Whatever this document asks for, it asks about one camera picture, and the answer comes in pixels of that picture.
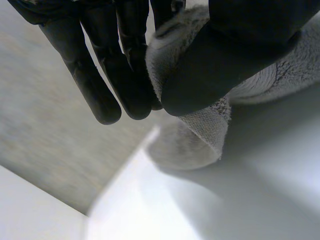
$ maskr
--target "robotic hand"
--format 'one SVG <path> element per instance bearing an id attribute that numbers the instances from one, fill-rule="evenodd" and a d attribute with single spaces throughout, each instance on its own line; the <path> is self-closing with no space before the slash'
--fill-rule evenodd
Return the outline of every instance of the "robotic hand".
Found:
<path id="1" fill-rule="evenodd" d="M 127 114 L 132 119 L 141 120 L 151 110 L 162 108 L 145 63 L 149 0 L 8 1 L 25 20 L 39 25 L 60 53 L 100 123 L 110 125 L 117 122 L 122 111 L 94 65 L 81 24 Z M 178 0 L 173 3 L 172 0 L 151 0 L 156 28 L 184 7 L 179 3 Z M 119 45 L 118 32 L 124 54 Z"/>
<path id="2" fill-rule="evenodd" d="M 125 111 L 139 120 L 162 106 L 183 116 L 212 105 L 289 53 L 299 29 L 320 10 L 320 0 L 209 0 L 210 20 L 166 79 L 161 106 L 145 66 L 148 0 L 8 1 L 40 25 L 102 124 L 115 123 L 121 108 L 91 59 L 80 23 Z M 150 1 L 156 29 L 185 6 L 185 0 Z"/>

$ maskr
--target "microfiber cloth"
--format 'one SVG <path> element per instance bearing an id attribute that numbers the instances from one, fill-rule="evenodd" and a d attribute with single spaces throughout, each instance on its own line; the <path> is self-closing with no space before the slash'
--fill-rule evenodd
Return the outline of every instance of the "microfiber cloth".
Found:
<path id="1" fill-rule="evenodd" d="M 159 100 L 166 79 L 209 19 L 208 6 L 195 6 L 178 14 L 153 35 L 146 65 Z M 269 102 L 317 82 L 320 82 L 319 15 L 303 27 L 301 40 L 286 57 L 245 80 L 213 105 L 163 121 L 148 152 L 157 165 L 175 170 L 212 164 L 222 156 L 231 105 Z"/>

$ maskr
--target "white surface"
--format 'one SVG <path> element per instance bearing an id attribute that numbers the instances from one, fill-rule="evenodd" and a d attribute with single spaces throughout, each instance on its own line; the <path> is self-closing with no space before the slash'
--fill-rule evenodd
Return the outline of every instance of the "white surface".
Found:
<path id="1" fill-rule="evenodd" d="M 200 170 L 164 173 L 140 149 L 87 240 L 319 240 L 319 92 L 235 111 L 222 160 Z"/>
<path id="2" fill-rule="evenodd" d="M 86 217 L 0 166 L 0 240 L 82 240 Z"/>

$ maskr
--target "white table surface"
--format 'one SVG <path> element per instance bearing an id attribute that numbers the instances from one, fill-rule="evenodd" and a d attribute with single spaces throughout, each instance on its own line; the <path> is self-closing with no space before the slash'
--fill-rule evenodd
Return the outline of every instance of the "white table surface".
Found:
<path id="1" fill-rule="evenodd" d="M 87 240 L 319 240 L 320 87 L 234 111 L 220 162 L 153 166 L 145 144 L 94 205 Z"/>

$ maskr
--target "gray wall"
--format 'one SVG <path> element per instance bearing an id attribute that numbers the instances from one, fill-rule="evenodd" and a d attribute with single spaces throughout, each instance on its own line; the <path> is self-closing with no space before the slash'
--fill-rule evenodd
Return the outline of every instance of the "gray wall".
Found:
<path id="1" fill-rule="evenodd" d="M 86 213 L 160 114 L 99 124 L 39 28 L 0 1 L 0 165 Z"/>

